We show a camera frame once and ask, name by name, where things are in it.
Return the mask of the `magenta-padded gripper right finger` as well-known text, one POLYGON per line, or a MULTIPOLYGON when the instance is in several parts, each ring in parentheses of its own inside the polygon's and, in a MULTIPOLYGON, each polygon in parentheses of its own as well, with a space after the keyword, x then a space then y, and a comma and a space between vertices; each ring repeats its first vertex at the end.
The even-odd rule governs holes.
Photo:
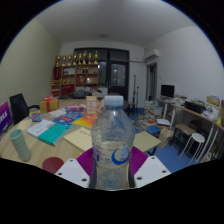
POLYGON ((170 175, 170 171, 156 156, 147 156, 138 148, 132 148, 128 172, 131 188, 143 187, 167 175, 170 175))

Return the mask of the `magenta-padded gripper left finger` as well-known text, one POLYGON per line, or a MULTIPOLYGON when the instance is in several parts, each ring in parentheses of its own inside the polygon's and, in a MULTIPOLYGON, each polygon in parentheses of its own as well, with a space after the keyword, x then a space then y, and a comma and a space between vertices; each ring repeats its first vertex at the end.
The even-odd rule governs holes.
POLYGON ((69 158, 56 175, 78 186, 94 189, 97 177, 93 149, 88 149, 77 159, 69 158))

